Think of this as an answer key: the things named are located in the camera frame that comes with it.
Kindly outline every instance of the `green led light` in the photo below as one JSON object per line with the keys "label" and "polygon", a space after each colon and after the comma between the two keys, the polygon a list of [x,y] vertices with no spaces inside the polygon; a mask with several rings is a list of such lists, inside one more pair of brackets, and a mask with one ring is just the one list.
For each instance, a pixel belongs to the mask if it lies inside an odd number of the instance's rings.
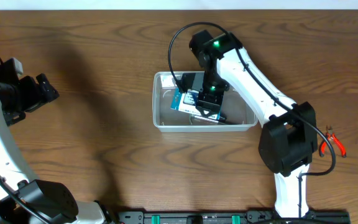
{"label": "green led light", "polygon": [[214,46],[215,46],[215,47],[219,47],[219,46],[220,46],[220,44],[219,44],[219,41],[218,41],[218,40],[214,42]]}

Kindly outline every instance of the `white wall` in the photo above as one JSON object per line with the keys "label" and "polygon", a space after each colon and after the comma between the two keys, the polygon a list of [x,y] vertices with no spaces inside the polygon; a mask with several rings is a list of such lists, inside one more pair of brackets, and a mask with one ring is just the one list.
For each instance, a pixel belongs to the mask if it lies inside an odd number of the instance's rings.
{"label": "white wall", "polygon": [[358,0],[0,0],[0,10],[358,9]]}

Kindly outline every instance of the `red handle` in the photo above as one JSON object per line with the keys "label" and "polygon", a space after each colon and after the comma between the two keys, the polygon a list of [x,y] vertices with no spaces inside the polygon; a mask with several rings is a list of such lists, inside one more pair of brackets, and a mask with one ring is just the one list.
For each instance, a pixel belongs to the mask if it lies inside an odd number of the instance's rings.
{"label": "red handle", "polygon": [[323,142],[321,147],[320,147],[320,150],[319,150],[320,157],[324,157],[324,152],[326,150],[326,146],[327,146],[327,143]]}
{"label": "red handle", "polygon": [[341,150],[341,156],[346,158],[346,150],[342,143],[336,138],[335,134],[333,134],[333,139],[335,144],[338,146],[339,150]]}

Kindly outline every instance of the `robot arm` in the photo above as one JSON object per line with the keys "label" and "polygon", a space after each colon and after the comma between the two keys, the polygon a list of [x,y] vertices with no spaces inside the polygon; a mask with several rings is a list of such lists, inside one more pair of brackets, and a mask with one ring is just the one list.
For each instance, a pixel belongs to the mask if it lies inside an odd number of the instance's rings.
{"label": "robot arm", "polygon": [[[10,59],[0,65],[0,178],[30,207],[51,223],[102,224],[109,221],[107,211],[96,202],[76,202],[63,185],[39,180],[16,146],[8,128],[58,97],[44,74],[18,79],[21,63]],[[16,208],[15,201],[0,186],[0,223],[41,223],[34,216]]]}
{"label": "robot arm", "polygon": [[[255,66],[242,44],[236,41],[239,52],[261,84],[288,108],[315,123],[313,108],[304,103],[298,106],[291,98],[278,90]],[[190,49],[205,69],[202,98],[198,98],[199,110],[216,113],[216,98],[222,98],[230,85],[241,95],[258,117],[262,129],[259,152],[267,167],[275,173],[277,200],[275,209],[281,217],[297,218],[299,216],[298,177],[309,169],[311,154],[315,152],[317,140],[315,133],[301,122],[295,121],[287,110],[271,99],[259,84],[244,69],[232,40],[226,35],[215,39],[207,31],[195,34],[190,42]],[[306,179],[301,183],[301,216],[308,211],[306,204]]]}
{"label": "robot arm", "polygon": [[[295,102],[273,86],[273,84],[252,62],[245,48],[241,48],[240,53],[246,63],[249,64],[249,68],[253,71],[259,81],[263,83],[265,87],[267,87],[267,89],[284,105],[292,108],[292,105],[294,105]],[[287,112],[282,107],[276,105],[271,97],[269,97],[266,92],[258,86],[255,80],[246,71],[244,71],[244,67],[242,66],[235,50],[225,53],[224,57],[217,61],[216,66],[219,76],[236,89],[244,101],[252,108],[262,127],[265,123],[270,121],[269,117],[272,115],[279,117]],[[275,209],[281,217],[296,218],[299,216],[298,176],[302,172],[307,172],[308,169],[309,165],[302,165],[293,170],[288,177],[284,177],[280,173],[274,174],[277,192]],[[306,203],[306,178],[303,179],[301,188],[301,215],[304,216],[308,211]]]}
{"label": "robot arm", "polygon": [[[245,48],[241,48],[240,53],[259,81],[284,105],[292,108],[295,101],[285,96],[264,76],[252,62]],[[281,106],[276,105],[271,97],[258,86],[255,80],[244,71],[244,67],[235,50],[226,52],[222,59],[217,60],[216,70],[219,76],[233,86],[242,99],[251,107],[262,127],[265,123],[270,121],[269,117],[271,115],[278,117],[287,112]]]}

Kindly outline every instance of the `clear plastic box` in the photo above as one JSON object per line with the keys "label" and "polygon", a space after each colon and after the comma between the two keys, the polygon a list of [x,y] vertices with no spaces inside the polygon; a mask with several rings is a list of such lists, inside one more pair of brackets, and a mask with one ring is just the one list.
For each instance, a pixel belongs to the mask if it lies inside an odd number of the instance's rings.
{"label": "clear plastic box", "polygon": [[[183,73],[175,72],[180,80]],[[251,108],[234,89],[224,93],[221,114],[231,124],[217,124],[194,117],[188,113],[171,109],[176,88],[170,72],[158,72],[154,76],[153,122],[161,132],[220,132],[247,131],[257,124],[257,118]]]}

